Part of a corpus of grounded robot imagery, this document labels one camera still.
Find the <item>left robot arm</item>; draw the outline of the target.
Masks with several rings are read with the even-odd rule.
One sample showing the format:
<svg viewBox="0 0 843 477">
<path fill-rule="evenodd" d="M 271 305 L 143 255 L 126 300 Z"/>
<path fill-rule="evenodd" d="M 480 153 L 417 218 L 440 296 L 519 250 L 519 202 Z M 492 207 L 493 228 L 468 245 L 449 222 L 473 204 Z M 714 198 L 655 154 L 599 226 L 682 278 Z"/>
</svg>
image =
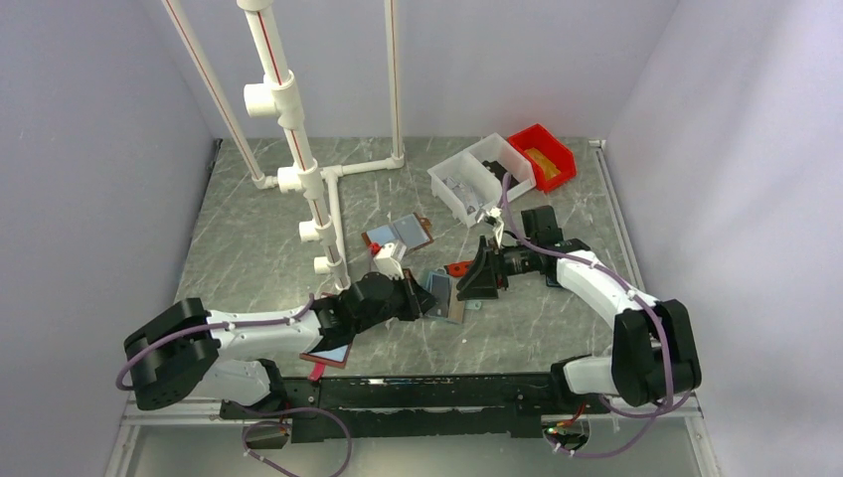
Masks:
<svg viewBox="0 0 843 477">
<path fill-rule="evenodd" d="M 397 278 L 369 272 L 338 294 L 309 296 L 281 311 L 230 313 L 209 310 L 197 297 L 182 299 L 124 340 L 126 362 L 115 385 L 132 392 L 142 410 L 198 396 L 271 417 L 286 400 L 277 354 L 347 347 L 377 325 L 418 320 L 436 304 L 407 269 Z"/>
</svg>

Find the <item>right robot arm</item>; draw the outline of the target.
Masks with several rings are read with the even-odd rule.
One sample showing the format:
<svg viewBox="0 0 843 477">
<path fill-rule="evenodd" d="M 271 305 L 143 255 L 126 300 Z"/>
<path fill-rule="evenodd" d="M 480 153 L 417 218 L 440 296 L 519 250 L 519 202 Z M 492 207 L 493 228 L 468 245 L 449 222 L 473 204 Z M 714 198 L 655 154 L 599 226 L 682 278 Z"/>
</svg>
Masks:
<svg viewBox="0 0 843 477">
<path fill-rule="evenodd" d="M 475 257 L 456 284 L 459 300 L 495 299 L 515 275 L 537 272 L 572 292 L 612 331 L 607 356 L 579 356 L 552 365 L 548 399 L 571 412 L 586 397 L 612 396 L 631 406 L 671 405 L 695 390 L 702 370 L 687 307 L 660 300 L 604 265 L 581 240 L 564 237 L 551 206 L 521 214 L 516 244 L 480 239 Z"/>
</svg>

